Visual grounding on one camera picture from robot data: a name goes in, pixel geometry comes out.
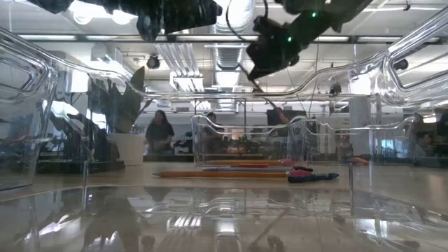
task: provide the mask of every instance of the pen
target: pen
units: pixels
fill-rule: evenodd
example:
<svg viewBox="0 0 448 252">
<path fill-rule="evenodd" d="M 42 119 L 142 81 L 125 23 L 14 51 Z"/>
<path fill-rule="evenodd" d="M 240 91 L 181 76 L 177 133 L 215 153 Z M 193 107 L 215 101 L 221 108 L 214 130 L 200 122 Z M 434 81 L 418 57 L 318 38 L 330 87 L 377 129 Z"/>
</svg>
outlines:
<svg viewBox="0 0 448 252">
<path fill-rule="evenodd" d="M 304 175 L 304 176 L 289 176 L 288 182 L 289 183 L 304 183 L 304 182 L 311 182 L 311 181 L 332 180 L 332 179 L 336 179 L 338 176 L 339 176 L 339 174 L 336 174 L 336 173 L 311 174 L 311 175 Z"/>
</svg>

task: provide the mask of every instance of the ceiling beam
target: ceiling beam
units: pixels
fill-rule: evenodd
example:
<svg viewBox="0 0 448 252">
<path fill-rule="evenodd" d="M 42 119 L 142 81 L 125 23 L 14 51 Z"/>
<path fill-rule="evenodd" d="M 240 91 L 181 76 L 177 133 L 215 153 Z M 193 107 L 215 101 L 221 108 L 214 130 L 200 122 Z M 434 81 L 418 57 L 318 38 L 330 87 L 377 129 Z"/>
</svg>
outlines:
<svg viewBox="0 0 448 252">
<path fill-rule="evenodd" d="M 92 34 L 17 34 L 30 42 L 94 42 L 94 43 L 149 43 L 140 35 L 92 35 Z M 247 41 L 256 41 L 258 34 L 241 35 Z M 320 36 L 311 43 L 319 44 L 392 44 L 400 36 Z M 448 36 L 430 39 L 426 45 L 446 44 Z M 170 34 L 159 35 L 151 43 L 245 43 L 231 34 Z"/>
</svg>

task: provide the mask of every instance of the black cable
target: black cable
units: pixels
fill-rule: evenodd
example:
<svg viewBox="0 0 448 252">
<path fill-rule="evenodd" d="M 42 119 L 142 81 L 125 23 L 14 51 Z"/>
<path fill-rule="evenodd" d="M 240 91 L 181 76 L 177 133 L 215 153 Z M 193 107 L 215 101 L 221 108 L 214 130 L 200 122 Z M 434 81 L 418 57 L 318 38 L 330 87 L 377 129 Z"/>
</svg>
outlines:
<svg viewBox="0 0 448 252">
<path fill-rule="evenodd" d="M 243 73 L 246 75 L 246 77 L 249 76 L 249 72 L 248 72 L 248 71 L 247 71 L 247 70 L 246 70 L 240 63 L 238 63 L 238 67 L 243 71 Z M 259 84 L 257 84 L 254 80 L 249 80 L 249 81 L 252 82 L 253 86 L 256 87 L 260 92 L 263 92 L 263 90 L 261 89 L 261 87 L 259 86 Z M 263 99 L 264 99 L 266 102 L 269 102 L 269 104 L 271 104 L 271 106 L 272 106 L 273 109 L 276 109 L 276 108 L 277 108 L 277 106 L 275 106 L 274 102 L 272 102 L 272 101 L 269 100 L 268 98 L 263 97 Z"/>
<path fill-rule="evenodd" d="M 269 13 L 269 6 L 267 5 L 267 0 L 263 0 L 263 3 L 265 4 L 265 18 L 267 18 L 267 14 Z"/>
<path fill-rule="evenodd" d="M 232 3 L 232 0 L 229 1 L 229 4 L 227 5 L 227 10 L 225 11 L 225 22 L 227 23 L 227 26 L 229 27 L 230 31 L 236 36 L 238 37 L 238 39 L 240 39 L 241 41 L 245 41 L 245 42 L 250 42 L 247 39 L 243 38 L 241 35 L 239 35 L 230 25 L 229 22 L 229 7 L 230 4 Z"/>
<path fill-rule="evenodd" d="M 227 23 L 227 26 L 229 27 L 229 30 L 241 41 L 245 41 L 245 42 L 250 42 L 247 39 L 243 38 L 241 35 L 239 35 L 230 25 L 229 22 L 229 8 L 230 8 L 230 4 L 232 3 L 232 0 L 229 1 L 229 4 L 227 5 L 227 10 L 225 11 L 225 22 Z M 263 3 L 265 4 L 265 18 L 267 18 L 268 14 L 269 14 L 269 6 L 267 5 L 267 0 L 263 0 Z"/>
</svg>

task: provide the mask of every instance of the pencil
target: pencil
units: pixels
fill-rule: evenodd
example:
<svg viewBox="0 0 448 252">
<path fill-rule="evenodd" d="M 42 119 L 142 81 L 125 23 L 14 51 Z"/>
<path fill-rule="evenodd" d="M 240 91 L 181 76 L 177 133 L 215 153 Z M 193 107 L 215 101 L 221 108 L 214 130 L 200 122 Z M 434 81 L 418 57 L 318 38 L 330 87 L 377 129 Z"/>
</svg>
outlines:
<svg viewBox="0 0 448 252">
<path fill-rule="evenodd" d="M 286 178 L 286 172 L 256 171 L 161 171 L 160 178 Z"/>
<path fill-rule="evenodd" d="M 207 167 L 203 172 L 289 172 L 291 167 L 273 168 L 245 168 L 245 167 Z"/>
<path fill-rule="evenodd" d="M 245 165 L 245 164 L 268 164 L 269 166 L 293 165 L 291 160 L 210 160 L 209 165 Z"/>
</svg>

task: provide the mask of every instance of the ceiling light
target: ceiling light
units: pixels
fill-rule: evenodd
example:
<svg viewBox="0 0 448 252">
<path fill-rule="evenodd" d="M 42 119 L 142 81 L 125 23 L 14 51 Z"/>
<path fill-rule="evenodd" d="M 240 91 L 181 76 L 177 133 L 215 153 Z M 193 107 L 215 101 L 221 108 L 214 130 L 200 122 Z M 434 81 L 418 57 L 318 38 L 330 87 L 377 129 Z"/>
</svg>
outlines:
<svg viewBox="0 0 448 252">
<path fill-rule="evenodd" d="M 121 10 L 114 10 L 112 14 L 112 20 L 119 25 L 129 24 L 134 17 L 134 15 L 122 12 Z"/>
<path fill-rule="evenodd" d="M 442 106 L 442 105 L 446 105 L 446 104 L 448 104 L 448 100 L 441 101 L 441 102 L 437 103 L 436 106 Z"/>
<path fill-rule="evenodd" d="M 87 35 L 85 37 L 89 41 L 140 41 L 140 36 L 133 35 Z"/>
<path fill-rule="evenodd" d="M 74 35 L 19 35 L 22 39 L 34 41 L 75 41 Z"/>
<path fill-rule="evenodd" d="M 92 21 L 92 16 L 83 15 L 82 13 L 75 12 L 73 13 L 73 20 L 80 25 L 86 25 Z"/>
<path fill-rule="evenodd" d="M 423 122 L 424 123 L 436 123 L 437 122 L 437 118 L 435 116 L 431 116 L 428 118 L 423 118 Z"/>
<path fill-rule="evenodd" d="M 411 11 L 440 11 L 441 8 L 431 7 L 411 7 Z M 363 12 L 384 12 L 384 11 L 403 11 L 403 7 L 398 8 L 365 8 Z"/>
<path fill-rule="evenodd" d="M 348 36 L 320 36 L 314 39 L 315 42 L 347 42 Z"/>
<path fill-rule="evenodd" d="M 448 63 L 427 63 L 427 64 L 409 64 L 408 71 L 418 71 L 418 72 L 441 72 L 446 71 L 448 69 Z"/>
<path fill-rule="evenodd" d="M 256 35 L 241 35 L 247 41 L 257 41 Z M 180 35 L 176 37 L 177 41 L 240 41 L 241 39 L 233 35 Z"/>
<path fill-rule="evenodd" d="M 390 43 L 395 42 L 400 37 L 398 36 L 362 36 L 358 38 L 358 42 L 382 42 L 382 43 Z"/>
</svg>

